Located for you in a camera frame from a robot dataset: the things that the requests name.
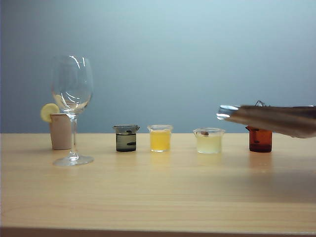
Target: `pale yellow liquid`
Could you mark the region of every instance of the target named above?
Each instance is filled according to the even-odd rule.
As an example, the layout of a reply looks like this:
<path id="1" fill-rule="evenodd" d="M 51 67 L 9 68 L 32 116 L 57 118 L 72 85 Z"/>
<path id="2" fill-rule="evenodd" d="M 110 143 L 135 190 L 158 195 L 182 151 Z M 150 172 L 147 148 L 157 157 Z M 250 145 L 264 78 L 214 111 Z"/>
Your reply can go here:
<path id="1" fill-rule="evenodd" d="M 150 147 L 152 151 L 169 151 L 170 150 L 170 130 L 157 130 L 150 132 Z"/>
<path id="2" fill-rule="evenodd" d="M 215 154 L 222 151 L 222 137 L 221 136 L 210 136 L 206 137 L 203 135 L 197 136 L 197 152 Z"/>

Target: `red-brown liquid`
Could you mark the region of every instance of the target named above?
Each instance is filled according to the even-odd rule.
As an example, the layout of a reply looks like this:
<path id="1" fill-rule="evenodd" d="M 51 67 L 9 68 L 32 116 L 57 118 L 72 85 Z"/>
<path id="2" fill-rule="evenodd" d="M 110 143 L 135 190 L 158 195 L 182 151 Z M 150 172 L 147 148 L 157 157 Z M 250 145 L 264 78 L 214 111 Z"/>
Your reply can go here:
<path id="1" fill-rule="evenodd" d="M 252 152 L 270 152 L 272 150 L 272 131 L 247 126 L 249 131 L 249 149 Z"/>

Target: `cup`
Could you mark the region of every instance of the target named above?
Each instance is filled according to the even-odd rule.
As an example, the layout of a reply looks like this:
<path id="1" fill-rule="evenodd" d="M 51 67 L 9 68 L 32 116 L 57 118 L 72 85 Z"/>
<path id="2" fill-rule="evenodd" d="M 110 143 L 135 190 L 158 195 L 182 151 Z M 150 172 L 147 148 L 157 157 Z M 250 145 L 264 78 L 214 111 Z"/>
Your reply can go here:
<path id="1" fill-rule="evenodd" d="M 225 133 L 220 128 L 202 127 L 193 130 L 197 138 L 197 152 L 217 154 L 222 152 L 222 137 Z"/>
<path id="2" fill-rule="evenodd" d="M 49 123 L 53 150 L 71 149 L 71 123 L 66 114 L 51 114 Z"/>
<path id="3" fill-rule="evenodd" d="M 135 124 L 115 125 L 116 148 L 118 152 L 133 152 L 136 150 L 136 132 L 139 126 Z"/>
<path id="4" fill-rule="evenodd" d="M 170 150 L 172 125 L 150 125 L 150 148 L 152 152 L 166 152 Z"/>
<path id="5" fill-rule="evenodd" d="M 249 131 L 249 150 L 270 152 L 272 150 L 272 131 L 247 126 Z"/>

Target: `orange juice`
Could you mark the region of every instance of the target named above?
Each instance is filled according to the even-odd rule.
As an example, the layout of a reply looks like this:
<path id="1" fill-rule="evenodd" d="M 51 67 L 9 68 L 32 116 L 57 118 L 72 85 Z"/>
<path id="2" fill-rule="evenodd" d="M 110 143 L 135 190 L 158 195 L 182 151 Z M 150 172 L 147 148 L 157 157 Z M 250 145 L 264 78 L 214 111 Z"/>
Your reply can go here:
<path id="1" fill-rule="evenodd" d="M 169 129 L 152 130 L 150 133 L 150 147 L 152 151 L 163 152 L 170 150 L 170 136 Z"/>

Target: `small glass container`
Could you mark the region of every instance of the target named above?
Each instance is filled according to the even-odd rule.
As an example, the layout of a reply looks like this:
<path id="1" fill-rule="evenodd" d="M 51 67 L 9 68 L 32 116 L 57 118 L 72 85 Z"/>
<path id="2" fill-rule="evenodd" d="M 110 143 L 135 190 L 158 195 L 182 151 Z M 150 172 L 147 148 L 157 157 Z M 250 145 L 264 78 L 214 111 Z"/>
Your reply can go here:
<path id="1" fill-rule="evenodd" d="M 272 150 L 272 131 L 247 126 L 249 131 L 249 150 L 270 152 Z"/>
<path id="2" fill-rule="evenodd" d="M 139 126 L 135 124 L 115 125 L 116 149 L 118 152 L 133 152 L 136 150 L 136 132 Z"/>
<path id="3" fill-rule="evenodd" d="M 152 152 L 166 152 L 170 150 L 172 125 L 150 125 L 150 147 Z"/>
<path id="4" fill-rule="evenodd" d="M 202 127 L 193 130 L 197 138 L 197 152 L 217 154 L 222 151 L 222 137 L 225 133 L 220 128 Z"/>

